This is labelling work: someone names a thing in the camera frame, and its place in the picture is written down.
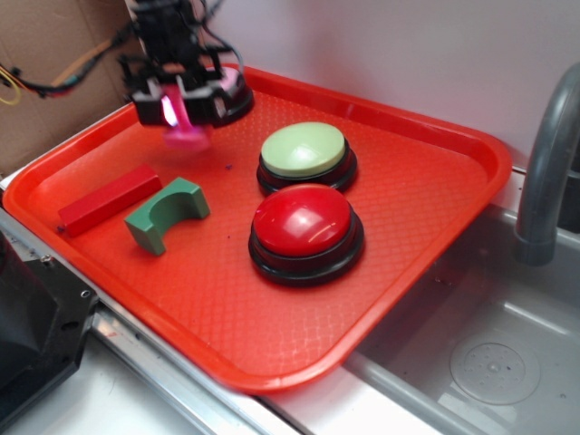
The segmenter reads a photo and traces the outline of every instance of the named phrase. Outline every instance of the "sink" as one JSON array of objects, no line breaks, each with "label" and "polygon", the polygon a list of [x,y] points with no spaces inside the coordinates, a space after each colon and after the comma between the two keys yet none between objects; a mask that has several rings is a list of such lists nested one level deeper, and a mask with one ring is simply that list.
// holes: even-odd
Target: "sink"
[{"label": "sink", "polygon": [[512,258],[516,215],[489,206],[345,367],[450,434],[577,434],[580,238]]}]

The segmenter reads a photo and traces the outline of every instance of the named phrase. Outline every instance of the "red tray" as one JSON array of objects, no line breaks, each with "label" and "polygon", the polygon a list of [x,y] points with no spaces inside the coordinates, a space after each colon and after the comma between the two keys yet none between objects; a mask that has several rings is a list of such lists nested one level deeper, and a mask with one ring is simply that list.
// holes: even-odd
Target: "red tray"
[{"label": "red tray", "polygon": [[[215,130],[201,153],[172,150],[128,106],[23,171],[6,209],[106,293],[210,375],[265,393],[337,366],[489,203],[511,171],[498,140],[478,131],[246,69],[256,106]],[[340,129],[359,160],[345,196],[366,247],[347,275],[313,288],[262,278],[247,250],[264,199],[258,156],[272,132],[300,121]],[[211,214],[183,222],[152,256],[123,219],[78,237],[59,233],[57,210],[147,163],[163,185],[199,184]]]}]

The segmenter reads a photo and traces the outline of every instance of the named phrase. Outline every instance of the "red wooden block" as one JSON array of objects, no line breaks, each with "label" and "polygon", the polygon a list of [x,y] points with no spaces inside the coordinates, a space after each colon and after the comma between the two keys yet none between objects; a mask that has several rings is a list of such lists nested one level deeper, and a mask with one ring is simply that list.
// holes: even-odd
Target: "red wooden block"
[{"label": "red wooden block", "polygon": [[161,187],[160,178],[155,171],[148,165],[142,165],[61,208],[58,214],[69,235],[78,236],[161,190]]}]

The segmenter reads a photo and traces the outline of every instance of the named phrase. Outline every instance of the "red button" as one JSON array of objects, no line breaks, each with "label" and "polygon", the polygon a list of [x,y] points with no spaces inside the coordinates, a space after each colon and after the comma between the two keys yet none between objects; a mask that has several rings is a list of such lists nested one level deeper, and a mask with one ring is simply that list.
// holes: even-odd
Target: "red button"
[{"label": "red button", "polygon": [[313,256],[335,246],[351,225],[351,207],[339,191],[299,184],[270,195],[257,209],[260,243],[281,256]]}]

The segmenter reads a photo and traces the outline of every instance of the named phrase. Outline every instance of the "green block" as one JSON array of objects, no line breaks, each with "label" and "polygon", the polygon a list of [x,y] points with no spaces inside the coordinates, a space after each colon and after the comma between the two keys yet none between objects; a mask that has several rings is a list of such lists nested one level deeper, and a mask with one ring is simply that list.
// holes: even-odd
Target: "green block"
[{"label": "green block", "polygon": [[125,224],[135,241],[156,256],[165,252],[163,236],[185,219],[203,219],[209,207],[201,187],[177,178],[131,213]]}]

